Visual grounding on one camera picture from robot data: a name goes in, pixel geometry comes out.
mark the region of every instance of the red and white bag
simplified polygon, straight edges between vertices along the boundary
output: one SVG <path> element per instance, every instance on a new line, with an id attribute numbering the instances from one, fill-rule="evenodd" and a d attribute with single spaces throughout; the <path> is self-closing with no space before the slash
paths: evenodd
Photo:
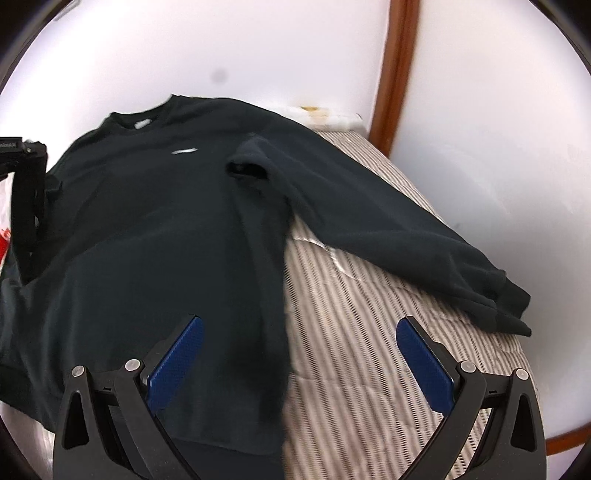
<path id="1" fill-rule="evenodd" d="M 10 243 L 10 195 L 13 175 L 11 173 L 6 180 L 0 181 L 0 269 Z"/>

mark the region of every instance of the sweatshirt sleeve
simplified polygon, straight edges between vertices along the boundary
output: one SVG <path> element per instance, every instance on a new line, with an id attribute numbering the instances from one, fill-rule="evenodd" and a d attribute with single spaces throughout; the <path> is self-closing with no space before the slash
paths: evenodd
<path id="1" fill-rule="evenodd" d="M 253 134 L 229 159 L 228 171 L 254 172 L 288 199 L 322 242 L 443 297 L 481 329 L 531 335 L 520 320 L 530 296 L 504 271 L 305 127 L 276 122 Z"/>

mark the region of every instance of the striped mattress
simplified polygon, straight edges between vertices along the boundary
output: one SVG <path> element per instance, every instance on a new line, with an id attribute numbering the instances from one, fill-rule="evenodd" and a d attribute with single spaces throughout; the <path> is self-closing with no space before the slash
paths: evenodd
<path id="1" fill-rule="evenodd" d="M 319 134 L 437 216 L 360 135 Z M 479 330 L 414 285 L 327 247 L 297 218 L 285 261 L 293 365 L 284 408 L 288 479 L 397 479 L 425 446 L 442 416 L 430 410 L 396 346 L 396 324 L 406 315 L 483 372 L 531 371 L 515 336 Z M 465 471 L 487 418 L 481 411 L 449 478 Z"/>

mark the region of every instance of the metal screw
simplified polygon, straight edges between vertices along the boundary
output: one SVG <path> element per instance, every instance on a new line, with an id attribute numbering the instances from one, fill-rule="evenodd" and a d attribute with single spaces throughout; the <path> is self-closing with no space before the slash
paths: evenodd
<path id="1" fill-rule="evenodd" d="M 141 365 L 141 362 L 139 360 L 132 358 L 131 360 L 126 361 L 125 369 L 128 372 L 133 372 L 133 371 L 137 370 L 140 365 Z"/>
<path id="2" fill-rule="evenodd" d="M 529 373 L 522 368 L 518 368 L 517 372 L 515 372 L 515 375 L 517 375 L 517 378 L 522 380 L 527 380 L 530 377 Z"/>
<path id="3" fill-rule="evenodd" d="M 464 370 L 464 372 L 466 372 L 467 374 L 472 374 L 476 371 L 476 365 L 474 365 L 472 362 L 468 360 L 464 360 L 460 364 L 460 368 Z"/>
<path id="4" fill-rule="evenodd" d="M 72 376 L 79 377 L 84 373 L 84 367 L 82 365 L 78 365 L 72 369 Z"/>

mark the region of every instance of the black shirt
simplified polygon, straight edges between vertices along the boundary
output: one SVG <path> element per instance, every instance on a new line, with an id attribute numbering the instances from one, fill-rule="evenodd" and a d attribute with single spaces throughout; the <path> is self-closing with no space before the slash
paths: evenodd
<path id="1" fill-rule="evenodd" d="M 314 132 L 247 103 L 172 96 L 113 113 L 47 180 L 33 279 L 21 284 L 11 251 L 2 272 L 0 400 L 49 430 L 73 366 L 117 369 L 196 314 L 203 350 L 160 415 L 169 435 L 278 451 L 294 213 L 482 329 L 531 333 L 529 295 L 480 251 Z"/>

